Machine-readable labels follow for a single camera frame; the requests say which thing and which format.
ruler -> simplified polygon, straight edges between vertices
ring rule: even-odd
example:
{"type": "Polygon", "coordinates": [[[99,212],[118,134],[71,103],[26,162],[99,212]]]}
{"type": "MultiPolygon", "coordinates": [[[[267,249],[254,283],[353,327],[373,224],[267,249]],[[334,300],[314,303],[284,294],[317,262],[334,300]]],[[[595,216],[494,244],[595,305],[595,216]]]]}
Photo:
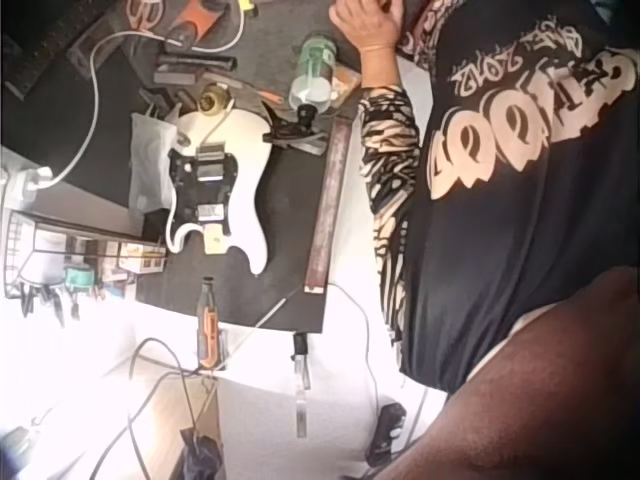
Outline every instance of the ruler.
{"type": "Polygon", "coordinates": [[[351,140],[351,121],[336,117],[333,120],[327,161],[322,182],[322,193],[316,226],[313,232],[311,253],[307,264],[304,291],[321,295],[324,293],[329,277],[331,244],[338,219],[338,207],[342,194],[342,181],[347,165],[349,142],[351,140]]]}
{"type": "Polygon", "coordinates": [[[3,72],[4,85],[24,100],[51,62],[64,52],[98,17],[115,3],[114,0],[76,0],[65,14],[46,31],[42,38],[3,72]]]}

plastic bag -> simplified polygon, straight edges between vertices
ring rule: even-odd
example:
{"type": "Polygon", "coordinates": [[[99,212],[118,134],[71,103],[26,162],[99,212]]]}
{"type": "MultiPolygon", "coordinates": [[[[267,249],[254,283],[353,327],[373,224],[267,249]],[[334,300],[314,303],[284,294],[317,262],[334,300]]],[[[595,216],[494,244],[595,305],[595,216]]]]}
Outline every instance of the plastic bag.
{"type": "Polygon", "coordinates": [[[169,150],[178,136],[175,125],[134,113],[131,115],[131,189],[129,209],[149,213],[171,208],[173,183],[169,150]]]}

workbench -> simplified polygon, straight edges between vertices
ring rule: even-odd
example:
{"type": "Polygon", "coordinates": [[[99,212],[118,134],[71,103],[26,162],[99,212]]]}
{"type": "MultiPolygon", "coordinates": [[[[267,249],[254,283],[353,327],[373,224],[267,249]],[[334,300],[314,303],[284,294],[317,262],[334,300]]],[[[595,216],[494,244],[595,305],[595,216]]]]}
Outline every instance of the workbench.
{"type": "MultiPolygon", "coordinates": [[[[230,76],[257,88],[287,96],[299,47],[310,33],[322,33],[336,40],[338,60],[359,71],[355,49],[330,23],[332,0],[273,0],[259,3],[257,17],[247,16],[238,44],[224,52],[238,60],[230,76]]],[[[422,0],[405,0],[406,18],[422,0]]],[[[236,9],[230,14],[237,15],[236,9]]],[[[159,25],[162,34],[168,25],[159,25]]],[[[220,21],[202,46],[226,44],[236,33],[237,22],[220,21]]],[[[98,71],[101,114],[94,140],[85,158],[67,181],[120,205],[128,204],[129,143],[131,112],[144,112],[138,97],[140,86],[149,86],[160,42],[144,41],[133,64],[122,49],[98,71]]],[[[261,111],[256,96],[238,95],[236,105],[261,111]]],[[[354,118],[354,96],[341,115],[354,118]]],[[[91,86],[59,58],[24,102],[3,88],[3,144],[23,156],[60,171],[80,144],[88,128],[92,108],[91,86]]],[[[330,118],[322,119],[324,129],[330,118]]],[[[252,325],[275,303],[300,287],[306,272],[311,238],[322,187],[324,158],[297,150],[274,148],[256,196],[258,216],[269,248],[265,271],[254,277],[243,252],[231,249],[223,256],[206,256],[200,235],[189,238],[184,251],[168,259],[163,274],[138,279],[137,298],[157,307],[193,315],[202,276],[216,278],[216,299],[221,321],[252,325]]],[[[268,324],[269,328],[322,331],[324,295],[298,291],[268,324]]]]}

person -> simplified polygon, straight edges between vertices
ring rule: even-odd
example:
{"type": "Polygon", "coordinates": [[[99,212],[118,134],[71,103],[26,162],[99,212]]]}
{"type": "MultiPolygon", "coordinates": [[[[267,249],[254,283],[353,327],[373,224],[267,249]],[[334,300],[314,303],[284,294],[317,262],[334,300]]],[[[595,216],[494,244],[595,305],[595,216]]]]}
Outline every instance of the person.
{"type": "Polygon", "coordinates": [[[640,478],[637,44],[586,0],[425,3],[422,147],[402,0],[329,10],[401,370],[452,395],[380,478],[640,478]]]}

black work mat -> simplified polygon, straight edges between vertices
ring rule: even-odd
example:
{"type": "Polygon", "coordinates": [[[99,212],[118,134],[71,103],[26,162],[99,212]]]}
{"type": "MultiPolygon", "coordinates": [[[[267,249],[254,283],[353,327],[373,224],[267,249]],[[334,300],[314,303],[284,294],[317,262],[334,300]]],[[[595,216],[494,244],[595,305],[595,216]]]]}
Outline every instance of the black work mat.
{"type": "MultiPolygon", "coordinates": [[[[138,278],[137,300],[186,315],[196,314],[202,277],[215,277],[220,320],[255,325],[281,298],[304,282],[316,221],[325,160],[274,148],[256,195],[269,260],[258,277],[244,252],[205,255],[202,235],[191,234],[161,274],[138,278]]],[[[322,331],[324,295],[300,289],[266,325],[270,329],[322,331]]]]}

